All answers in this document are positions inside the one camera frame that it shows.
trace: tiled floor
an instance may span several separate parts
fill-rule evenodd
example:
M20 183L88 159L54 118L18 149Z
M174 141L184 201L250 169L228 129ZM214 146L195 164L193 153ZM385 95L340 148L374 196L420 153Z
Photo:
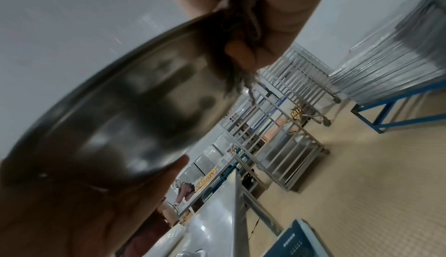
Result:
M444 95L437 97L412 105L412 115L423 105L446 108ZM259 201L283 227L308 221L335 257L446 256L446 125L379 135L350 113L353 105L332 107L329 128L307 125L331 154L311 167L298 192L273 183ZM251 257L259 257L275 236L261 221L251 234L258 217L247 217Z

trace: white wall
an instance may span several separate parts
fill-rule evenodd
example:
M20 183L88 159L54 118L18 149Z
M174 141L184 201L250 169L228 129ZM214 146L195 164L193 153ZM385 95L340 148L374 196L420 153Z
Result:
M323 0L297 41L336 68L404 1ZM0 0L0 10L0 158L82 81L186 21L169 0ZM211 135L199 146L212 143Z

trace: blue metal frame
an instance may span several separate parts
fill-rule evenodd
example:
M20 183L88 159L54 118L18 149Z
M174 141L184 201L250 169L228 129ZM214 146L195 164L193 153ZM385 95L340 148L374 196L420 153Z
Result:
M390 113L391 109L394 107L395 103L400 99L405 99L408 97L411 97L415 94L420 93L426 93L431 91L440 90L446 87L446 80L428 85L425 87L422 87L420 89L416 89L407 93L403 93L399 96L391 97L389 99L384 99L378 102L375 102L373 104L369 105L359 105L356 104L351 112L358 117L361 121L366 123L369 127L374 129L377 133L383 133L384 131L382 129L391 128L391 127L400 127L400 126L406 126L406 125L414 125L414 124L420 124L420 123L427 123L427 122L434 122L439 120L445 120L446 119L446 113L435 115L435 116L429 116L429 117L423 117L423 118L416 118L416 119L410 119L410 120L404 120L399 122L393 122L388 124L383 124L382 122L387 117L387 115ZM369 110L371 108L375 108L377 106L385 105L379 115L376 117L376 119L373 122L370 122L366 118L364 118L362 115L359 114L359 112Z

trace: cable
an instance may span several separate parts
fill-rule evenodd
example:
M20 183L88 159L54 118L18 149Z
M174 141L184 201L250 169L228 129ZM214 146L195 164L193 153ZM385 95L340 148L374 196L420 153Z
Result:
M251 235L249 236L248 240L251 238L252 234L254 233L254 230L256 229L257 225L259 224L260 218L257 219L256 224L254 225L254 228L252 229Z

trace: wall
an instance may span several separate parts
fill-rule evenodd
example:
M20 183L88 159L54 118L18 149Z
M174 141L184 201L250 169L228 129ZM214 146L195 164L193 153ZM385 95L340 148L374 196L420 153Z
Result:
M405 0L323 0L297 41L331 68ZM169 0L0 0L0 158L57 100L184 21ZM198 156L218 132L191 150Z

